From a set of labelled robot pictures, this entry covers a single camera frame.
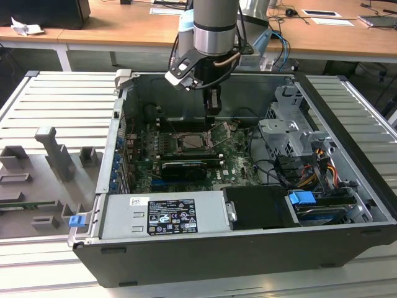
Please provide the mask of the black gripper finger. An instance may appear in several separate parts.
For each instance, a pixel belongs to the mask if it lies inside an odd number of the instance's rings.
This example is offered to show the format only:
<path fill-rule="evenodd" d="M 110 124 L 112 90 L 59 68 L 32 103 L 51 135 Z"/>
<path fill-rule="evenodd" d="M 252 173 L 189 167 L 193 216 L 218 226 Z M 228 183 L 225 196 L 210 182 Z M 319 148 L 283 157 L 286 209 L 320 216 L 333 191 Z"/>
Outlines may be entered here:
<path fill-rule="evenodd" d="M 205 110 L 205 123 L 213 124 L 221 112 L 221 87 L 207 88 L 203 91 L 203 104 Z"/>

